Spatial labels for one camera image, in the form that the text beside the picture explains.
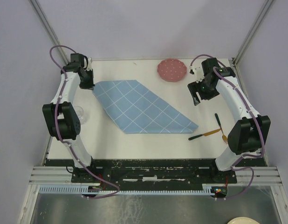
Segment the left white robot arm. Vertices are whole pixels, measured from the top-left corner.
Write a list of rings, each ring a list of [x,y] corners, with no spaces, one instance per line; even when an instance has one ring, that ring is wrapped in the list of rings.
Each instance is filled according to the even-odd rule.
[[[73,107],[77,88],[93,90],[95,87],[91,59],[80,53],[72,53],[70,62],[61,69],[61,83],[49,104],[42,107],[50,136],[55,137],[69,151],[74,167],[82,170],[82,177],[93,182],[98,171],[93,168],[92,156],[80,137],[81,122]]]

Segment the clear plastic cup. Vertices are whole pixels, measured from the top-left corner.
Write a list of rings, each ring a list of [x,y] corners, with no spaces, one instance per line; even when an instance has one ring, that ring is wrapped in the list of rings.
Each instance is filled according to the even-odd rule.
[[[75,110],[75,112],[76,112],[76,114],[80,120],[81,125],[85,124],[87,122],[87,116],[84,113],[83,108],[80,106],[75,106],[74,110]]]

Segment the blue checked cloth placemat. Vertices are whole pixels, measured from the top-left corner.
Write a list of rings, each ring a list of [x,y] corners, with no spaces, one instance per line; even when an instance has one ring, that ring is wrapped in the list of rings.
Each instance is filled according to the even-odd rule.
[[[101,81],[93,94],[125,134],[187,134],[198,128],[137,80]]]

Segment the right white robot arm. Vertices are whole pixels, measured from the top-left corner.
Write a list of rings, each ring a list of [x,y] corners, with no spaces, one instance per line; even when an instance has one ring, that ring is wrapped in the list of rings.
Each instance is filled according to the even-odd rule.
[[[188,84],[194,105],[221,95],[225,100],[235,125],[228,134],[227,148],[215,159],[209,178],[220,182],[228,170],[244,158],[258,158],[265,154],[265,143],[271,125],[268,116],[262,116],[243,93],[235,72],[217,58],[206,56],[202,65],[203,79]]]

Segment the green handled gold fork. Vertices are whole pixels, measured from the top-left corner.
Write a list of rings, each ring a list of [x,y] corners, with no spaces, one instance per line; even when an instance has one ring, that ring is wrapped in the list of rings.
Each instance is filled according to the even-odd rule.
[[[221,132],[222,132],[222,139],[223,139],[223,141],[227,144],[227,143],[228,143],[227,137],[225,136],[225,134],[224,134],[224,132],[223,132],[222,125],[221,125],[221,122],[220,122],[220,119],[219,119],[219,116],[218,116],[217,113],[215,114],[215,118],[216,118],[217,123],[218,123],[218,125],[219,125],[219,127],[220,127],[220,130],[221,130]]]

